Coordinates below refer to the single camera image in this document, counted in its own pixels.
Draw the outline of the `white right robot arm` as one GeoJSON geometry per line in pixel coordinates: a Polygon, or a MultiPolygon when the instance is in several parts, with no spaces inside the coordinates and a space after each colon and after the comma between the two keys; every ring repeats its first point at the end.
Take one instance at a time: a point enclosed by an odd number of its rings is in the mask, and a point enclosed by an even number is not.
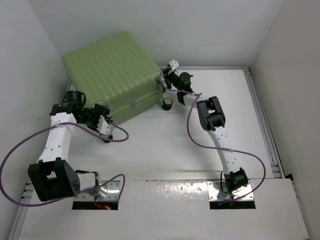
{"type": "Polygon", "coordinates": [[[226,117],[216,96],[204,98],[191,88],[192,75],[182,72],[177,75],[174,70],[166,67],[160,72],[160,84],[164,90],[176,92],[178,102],[196,110],[202,129],[208,133],[214,143],[214,149],[222,164],[224,183],[220,184],[223,193],[231,194],[233,191],[248,184],[248,177],[241,164],[237,161],[235,153],[228,140],[225,123],[226,117]]]}

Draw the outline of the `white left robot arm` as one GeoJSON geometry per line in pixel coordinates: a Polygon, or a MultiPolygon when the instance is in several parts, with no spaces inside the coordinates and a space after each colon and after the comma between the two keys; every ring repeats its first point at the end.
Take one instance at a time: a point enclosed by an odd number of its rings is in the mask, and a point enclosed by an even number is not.
{"type": "Polygon", "coordinates": [[[85,107],[83,92],[67,91],[62,102],[54,104],[45,148],[37,163],[28,167],[28,176],[40,201],[48,202],[78,196],[86,189],[99,184],[96,171],[74,170],[69,162],[69,147],[75,125],[85,125],[100,135],[112,138],[110,110],[95,103],[85,107]]]}

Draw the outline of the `green hardshell suitcase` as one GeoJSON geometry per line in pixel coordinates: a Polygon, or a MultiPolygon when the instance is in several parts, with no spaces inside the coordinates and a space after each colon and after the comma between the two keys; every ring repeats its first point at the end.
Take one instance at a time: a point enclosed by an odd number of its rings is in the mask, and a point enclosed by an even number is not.
{"type": "Polygon", "coordinates": [[[172,108],[160,84],[161,69],[127,31],[70,51],[61,60],[74,88],[85,95],[84,106],[90,111],[103,106],[106,120],[116,125],[156,104],[172,108]]]}

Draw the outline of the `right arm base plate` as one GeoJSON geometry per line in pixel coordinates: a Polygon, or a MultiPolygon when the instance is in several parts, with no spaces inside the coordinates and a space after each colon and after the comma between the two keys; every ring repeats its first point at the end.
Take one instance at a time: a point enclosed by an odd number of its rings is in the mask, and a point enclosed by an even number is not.
{"type": "Polygon", "coordinates": [[[249,181],[247,185],[242,186],[231,193],[227,192],[224,180],[222,181],[223,190],[221,190],[220,180],[208,180],[208,198],[210,202],[222,202],[226,200],[236,201],[254,201],[254,194],[252,193],[252,185],[249,181]]]}

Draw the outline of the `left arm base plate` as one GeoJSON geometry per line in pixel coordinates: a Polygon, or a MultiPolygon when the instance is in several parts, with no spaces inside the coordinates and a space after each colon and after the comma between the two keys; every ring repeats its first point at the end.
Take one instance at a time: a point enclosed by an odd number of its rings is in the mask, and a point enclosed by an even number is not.
{"type": "Polygon", "coordinates": [[[74,198],[75,202],[116,202],[119,199],[121,190],[121,181],[114,180],[100,188],[100,190],[91,193],[80,193],[74,198]]]}

